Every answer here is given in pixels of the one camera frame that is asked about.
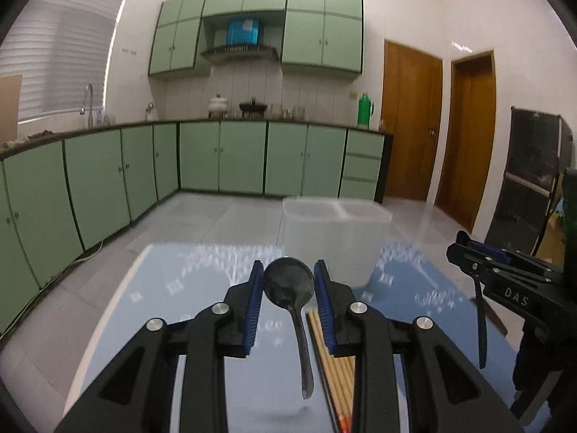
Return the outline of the black utensil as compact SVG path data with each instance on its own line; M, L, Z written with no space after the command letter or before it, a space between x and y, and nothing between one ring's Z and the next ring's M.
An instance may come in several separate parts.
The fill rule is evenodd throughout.
M479 368L484 369L487 362L487 326L485 316L485 302L480 281L474 278L475 305L477 310L477 346Z

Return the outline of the black metal spoon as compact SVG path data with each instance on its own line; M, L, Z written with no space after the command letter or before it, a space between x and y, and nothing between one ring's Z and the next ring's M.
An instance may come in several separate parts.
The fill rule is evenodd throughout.
M314 376L301 312L314 295L312 272L306 264L294 257L281 257L267 266L263 278L267 298L274 305L288 311L294 324L302 398L307 400L314 392Z

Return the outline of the green lower kitchen cabinets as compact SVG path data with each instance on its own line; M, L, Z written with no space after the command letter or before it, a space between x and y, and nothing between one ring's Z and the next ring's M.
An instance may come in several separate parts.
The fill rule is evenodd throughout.
M138 123L1 153L1 326L89 249L178 191L381 201L393 138L271 120Z

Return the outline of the green kitchen cabinets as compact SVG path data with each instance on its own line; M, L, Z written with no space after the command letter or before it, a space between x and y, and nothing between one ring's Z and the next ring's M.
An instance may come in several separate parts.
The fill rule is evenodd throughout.
M205 75L227 63L267 60L356 78L364 35L364 0L166 0L149 74Z
M1 153L1 326L89 249L178 191L381 201L393 138L271 120L138 123Z

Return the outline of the green upper kitchen cabinets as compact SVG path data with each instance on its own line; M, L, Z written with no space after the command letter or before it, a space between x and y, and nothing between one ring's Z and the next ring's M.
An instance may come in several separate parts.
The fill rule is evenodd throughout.
M205 75L227 63L267 60L356 78L364 35L364 0L166 0L149 74Z

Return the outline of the right brown wooden door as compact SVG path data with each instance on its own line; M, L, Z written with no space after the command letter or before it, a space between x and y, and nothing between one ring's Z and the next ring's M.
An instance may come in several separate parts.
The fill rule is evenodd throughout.
M448 133L435 205L468 232L484 195L496 124L494 53L453 61Z

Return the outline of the brown wooden door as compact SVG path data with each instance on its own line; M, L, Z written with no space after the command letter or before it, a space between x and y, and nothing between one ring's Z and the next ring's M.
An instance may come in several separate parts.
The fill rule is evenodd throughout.
M388 197L426 200L437 152L442 91L441 59L385 41L380 129L392 136Z
M448 133L435 205L468 232L484 195L496 124L494 53L453 61Z

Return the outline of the white plastic utensil holder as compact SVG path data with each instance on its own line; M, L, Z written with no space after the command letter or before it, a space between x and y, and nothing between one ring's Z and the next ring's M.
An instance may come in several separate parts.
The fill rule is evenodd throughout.
M392 214L371 200L286 197L279 245L310 269L323 260L331 279L353 288L371 279Z

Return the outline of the bamboo chopstick red striped end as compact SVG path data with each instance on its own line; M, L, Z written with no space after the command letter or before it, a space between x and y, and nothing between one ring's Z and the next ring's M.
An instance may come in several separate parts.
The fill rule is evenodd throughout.
M329 416L331 418L332 431L334 433L341 433L341 425L340 425L340 419L338 416L338 411L336 410L336 406L334 404L334 399L332 398L332 394L331 394L331 388L329 385L329 380L327 379L327 374L325 373L325 366L324 366L321 350L320 350L319 345L317 343L317 337L316 337L314 324L311 321L311 318L310 318L310 315L308 312L305 313L305 321L306 321L308 331L310 333L310 338L312 340L314 357L316 360L316 364L317 364L320 379L321 379L321 385L322 385L324 396L326 399L327 410L329 411Z

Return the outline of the black glass cabinet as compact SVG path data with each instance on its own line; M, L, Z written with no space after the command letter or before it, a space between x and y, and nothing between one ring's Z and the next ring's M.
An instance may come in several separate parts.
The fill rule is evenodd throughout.
M571 129L560 115L511 108L507 162L487 244L536 253L559 203L572 150Z

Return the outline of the blue patterned table mat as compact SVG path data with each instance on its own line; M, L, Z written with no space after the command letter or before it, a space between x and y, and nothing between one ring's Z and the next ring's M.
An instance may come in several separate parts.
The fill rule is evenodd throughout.
M255 261L281 257L275 246L152 244L134 262L103 312L73 379L74 403L128 340L152 318L186 321L221 301L250 276ZM470 361L477 358L476 309L415 247L390 242L379 251L329 253L331 277L387 317L426 316ZM248 358L226 363L229 427L234 432L330 432L322 388L300 392L294 329L286 311L264 302Z

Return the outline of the green thermos flask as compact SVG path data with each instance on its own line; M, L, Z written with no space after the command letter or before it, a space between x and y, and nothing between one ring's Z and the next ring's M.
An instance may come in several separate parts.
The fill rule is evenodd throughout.
M369 127L371 117L374 114L374 103L367 93L363 93L358 102L357 110L357 125L362 127Z

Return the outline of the left brown wooden door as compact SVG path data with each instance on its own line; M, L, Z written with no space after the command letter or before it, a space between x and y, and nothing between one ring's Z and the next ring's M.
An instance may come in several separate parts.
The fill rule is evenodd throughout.
M426 200L437 152L442 91L441 59L385 41L380 129L392 136L388 197Z

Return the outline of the black wok on stove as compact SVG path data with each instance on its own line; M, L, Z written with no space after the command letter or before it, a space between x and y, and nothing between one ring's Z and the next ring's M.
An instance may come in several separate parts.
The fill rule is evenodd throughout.
M239 104L243 118L263 118L268 110L268 105L258 102L257 99L245 101Z

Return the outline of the white cooking pot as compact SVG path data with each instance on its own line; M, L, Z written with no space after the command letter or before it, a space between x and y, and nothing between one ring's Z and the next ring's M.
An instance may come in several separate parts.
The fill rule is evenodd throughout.
M230 113L229 100L220 94L216 94L209 100L208 103L208 117L224 118L228 117Z

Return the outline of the chrome sink faucet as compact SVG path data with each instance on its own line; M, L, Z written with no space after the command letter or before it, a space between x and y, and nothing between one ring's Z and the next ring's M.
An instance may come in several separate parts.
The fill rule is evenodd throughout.
M84 89L84 98L79 113L87 116L87 128L94 127L94 88L88 83Z

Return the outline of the range hood with blue box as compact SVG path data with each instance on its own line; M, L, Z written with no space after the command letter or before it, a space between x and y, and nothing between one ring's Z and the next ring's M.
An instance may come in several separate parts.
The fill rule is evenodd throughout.
M203 22L199 56L212 66L239 62L279 63L283 27L263 19L228 19Z

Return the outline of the cardboard panel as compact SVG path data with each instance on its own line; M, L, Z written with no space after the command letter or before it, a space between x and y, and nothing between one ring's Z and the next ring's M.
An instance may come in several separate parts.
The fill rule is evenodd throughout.
M18 137L19 97L22 90L20 74L0 77L0 141L1 144Z

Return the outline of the white window blind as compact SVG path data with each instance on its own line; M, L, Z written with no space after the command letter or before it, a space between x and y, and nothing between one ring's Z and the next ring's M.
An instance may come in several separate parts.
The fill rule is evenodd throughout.
M105 104L124 1L28 0L1 45L1 74L22 76L20 121Z

